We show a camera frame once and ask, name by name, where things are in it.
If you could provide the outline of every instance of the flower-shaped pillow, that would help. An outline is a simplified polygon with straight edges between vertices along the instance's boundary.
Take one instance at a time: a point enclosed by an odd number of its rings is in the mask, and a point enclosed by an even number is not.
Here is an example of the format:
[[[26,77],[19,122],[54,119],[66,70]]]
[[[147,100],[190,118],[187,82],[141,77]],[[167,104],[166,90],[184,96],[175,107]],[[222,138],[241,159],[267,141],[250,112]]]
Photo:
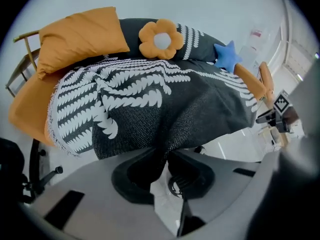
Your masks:
[[[139,31],[139,38],[142,42],[139,50],[148,59],[158,57],[170,60],[184,45],[183,35],[177,32],[176,25],[168,19],[148,22]]]

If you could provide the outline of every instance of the caster wheel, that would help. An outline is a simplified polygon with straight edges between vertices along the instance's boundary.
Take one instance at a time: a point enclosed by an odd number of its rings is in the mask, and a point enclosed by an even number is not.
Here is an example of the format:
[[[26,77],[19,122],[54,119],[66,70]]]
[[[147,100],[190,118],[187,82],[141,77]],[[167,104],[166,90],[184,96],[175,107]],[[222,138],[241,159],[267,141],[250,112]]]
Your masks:
[[[58,166],[54,170],[57,174],[62,174],[64,172],[64,169],[61,166]]]
[[[46,156],[46,151],[43,150],[43,149],[41,149],[41,150],[39,151],[39,155],[42,156],[42,157],[45,157],[45,156]]]

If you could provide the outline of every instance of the brown cushion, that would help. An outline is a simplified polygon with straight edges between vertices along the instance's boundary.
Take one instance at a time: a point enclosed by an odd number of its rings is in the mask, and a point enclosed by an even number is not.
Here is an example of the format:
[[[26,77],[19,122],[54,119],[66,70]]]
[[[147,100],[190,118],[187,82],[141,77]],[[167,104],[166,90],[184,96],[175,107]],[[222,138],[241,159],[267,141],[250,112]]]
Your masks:
[[[40,79],[89,57],[129,52],[115,7],[76,13],[39,31]]]

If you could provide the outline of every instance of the ceiling light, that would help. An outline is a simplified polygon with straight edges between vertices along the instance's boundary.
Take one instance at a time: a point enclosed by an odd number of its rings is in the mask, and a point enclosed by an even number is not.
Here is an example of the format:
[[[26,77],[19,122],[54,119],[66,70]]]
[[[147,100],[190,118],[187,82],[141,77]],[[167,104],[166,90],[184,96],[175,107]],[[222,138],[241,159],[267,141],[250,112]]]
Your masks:
[[[303,81],[303,80],[304,80],[304,79],[301,77],[301,75],[296,74],[296,76],[297,76],[301,81]]]

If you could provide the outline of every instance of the wooden chair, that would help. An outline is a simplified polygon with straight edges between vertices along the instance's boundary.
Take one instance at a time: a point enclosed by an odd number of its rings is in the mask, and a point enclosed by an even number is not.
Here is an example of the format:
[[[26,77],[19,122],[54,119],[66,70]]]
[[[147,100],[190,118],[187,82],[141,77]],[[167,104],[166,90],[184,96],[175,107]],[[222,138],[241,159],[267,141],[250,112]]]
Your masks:
[[[36,31],[32,31],[29,33],[25,33],[22,35],[19,35],[17,37],[15,37],[13,39],[13,42],[16,43],[22,39],[24,39],[25,42],[25,46],[26,46],[26,50],[27,50],[27,54],[25,56],[23,56],[23,58],[20,60],[19,64],[16,66],[15,70],[13,71],[11,77],[9,78],[7,84],[5,85],[5,88],[9,91],[9,93],[15,97],[16,95],[12,92],[12,90],[10,89],[10,85],[17,79],[17,77],[19,75],[22,75],[23,79],[25,81],[27,81],[28,79],[26,78],[24,71],[32,64],[34,67],[34,70],[37,71],[37,65],[35,60],[39,57],[39,53],[40,53],[40,48],[36,49],[34,51],[31,51],[30,49],[30,45],[29,45],[29,41],[28,41],[28,37],[37,35],[39,33],[38,30]]]

